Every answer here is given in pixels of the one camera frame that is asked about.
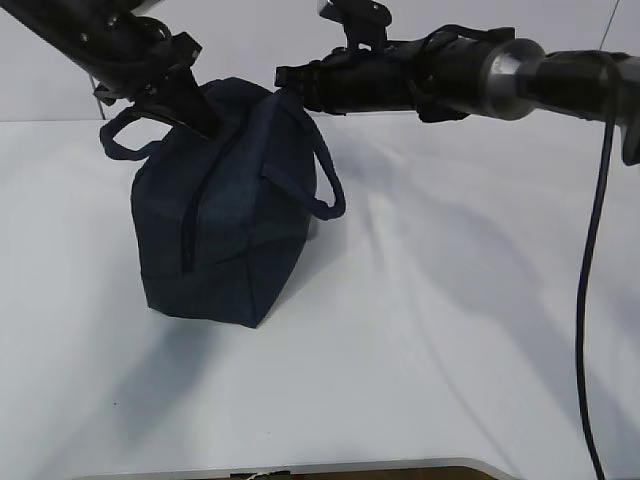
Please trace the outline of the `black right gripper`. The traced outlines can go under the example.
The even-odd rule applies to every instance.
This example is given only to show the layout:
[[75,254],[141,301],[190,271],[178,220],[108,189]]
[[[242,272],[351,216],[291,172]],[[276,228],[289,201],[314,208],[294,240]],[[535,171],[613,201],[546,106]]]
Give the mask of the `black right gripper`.
[[410,111],[409,63],[394,49],[336,48],[322,60],[279,66],[275,86],[297,93],[304,106],[330,115]]

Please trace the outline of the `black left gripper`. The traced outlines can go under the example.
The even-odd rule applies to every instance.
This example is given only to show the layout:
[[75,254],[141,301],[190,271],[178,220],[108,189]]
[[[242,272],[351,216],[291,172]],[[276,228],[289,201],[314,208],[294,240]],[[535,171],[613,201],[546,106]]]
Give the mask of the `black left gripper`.
[[127,99],[142,117],[214,138],[222,121],[191,71],[201,50],[185,32],[105,32],[92,39],[94,96],[108,106]]

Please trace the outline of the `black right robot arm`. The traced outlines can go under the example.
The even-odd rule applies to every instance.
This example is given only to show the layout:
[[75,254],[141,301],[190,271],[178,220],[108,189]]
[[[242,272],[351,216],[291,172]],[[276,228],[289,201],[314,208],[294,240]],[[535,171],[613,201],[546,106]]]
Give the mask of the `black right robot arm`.
[[639,59],[622,52],[547,53],[512,27],[444,25],[380,49],[338,47],[322,60],[279,66],[275,84],[330,115],[411,111],[424,123],[478,115],[516,121],[536,109],[614,122],[622,160],[639,162]]

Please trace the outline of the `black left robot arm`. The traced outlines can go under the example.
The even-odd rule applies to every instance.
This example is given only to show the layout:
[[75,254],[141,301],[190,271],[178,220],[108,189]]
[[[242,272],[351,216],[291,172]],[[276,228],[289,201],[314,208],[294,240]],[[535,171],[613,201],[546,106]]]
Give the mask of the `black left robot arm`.
[[202,46],[146,13],[156,1],[5,0],[1,8],[97,81],[107,106],[214,137],[221,120],[192,67]]

